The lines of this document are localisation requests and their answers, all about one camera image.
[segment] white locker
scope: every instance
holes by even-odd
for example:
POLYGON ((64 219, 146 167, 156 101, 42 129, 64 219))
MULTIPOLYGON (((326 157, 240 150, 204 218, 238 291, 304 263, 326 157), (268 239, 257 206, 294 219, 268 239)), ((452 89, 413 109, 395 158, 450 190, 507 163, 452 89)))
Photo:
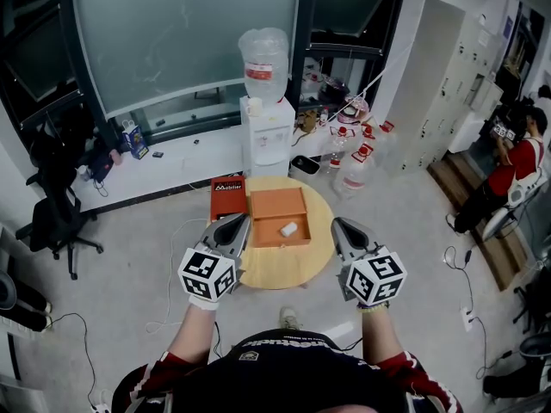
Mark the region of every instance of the white locker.
POLYGON ((425 0, 410 58, 387 119, 398 144, 390 175, 423 170, 443 157, 465 117, 477 75, 487 76, 498 41, 463 10, 425 0))

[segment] power outlet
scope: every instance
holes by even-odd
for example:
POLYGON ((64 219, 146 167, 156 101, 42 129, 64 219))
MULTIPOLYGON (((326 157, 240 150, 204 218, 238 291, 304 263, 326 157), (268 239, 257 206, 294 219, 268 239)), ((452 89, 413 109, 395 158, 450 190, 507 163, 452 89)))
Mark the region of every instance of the power outlet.
POLYGON ((96 407, 90 406, 93 413, 110 413, 110 409, 107 404, 98 404, 96 407))
POLYGON ((461 320, 463 320, 463 327, 465 327, 465 331, 470 332, 473 328, 474 311, 468 313, 468 309, 466 307, 462 307, 460 310, 460 314, 461 320))

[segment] desk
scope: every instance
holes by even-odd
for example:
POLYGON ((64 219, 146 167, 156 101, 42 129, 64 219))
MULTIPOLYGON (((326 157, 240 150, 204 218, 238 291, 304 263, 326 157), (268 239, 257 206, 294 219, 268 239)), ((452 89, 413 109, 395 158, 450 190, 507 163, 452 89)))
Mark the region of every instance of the desk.
POLYGON ((253 248, 254 240, 241 255, 241 283, 261 289, 297 287, 319 274, 335 251, 331 236, 333 213, 327 202, 313 188, 288 177, 261 176, 246 180, 247 200, 251 209, 251 191, 302 188, 312 241, 302 246, 253 248))

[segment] orange box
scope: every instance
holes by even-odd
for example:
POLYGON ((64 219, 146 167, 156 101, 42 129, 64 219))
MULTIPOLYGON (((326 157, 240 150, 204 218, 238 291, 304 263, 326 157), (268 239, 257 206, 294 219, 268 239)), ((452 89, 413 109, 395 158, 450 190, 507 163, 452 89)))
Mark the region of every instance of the orange box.
POLYGON ((311 241, 302 188, 251 192, 253 245, 256 248, 308 244, 311 241), (284 237, 281 229, 295 222, 297 231, 284 237))

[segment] red book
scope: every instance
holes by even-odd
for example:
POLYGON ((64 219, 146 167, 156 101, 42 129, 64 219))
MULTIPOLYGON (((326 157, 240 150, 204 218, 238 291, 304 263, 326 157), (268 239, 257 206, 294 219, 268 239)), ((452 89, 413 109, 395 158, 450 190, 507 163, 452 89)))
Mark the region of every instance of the red book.
POLYGON ((211 222, 229 214, 248 213, 245 178, 242 176, 215 177, 210 182, 211 222))

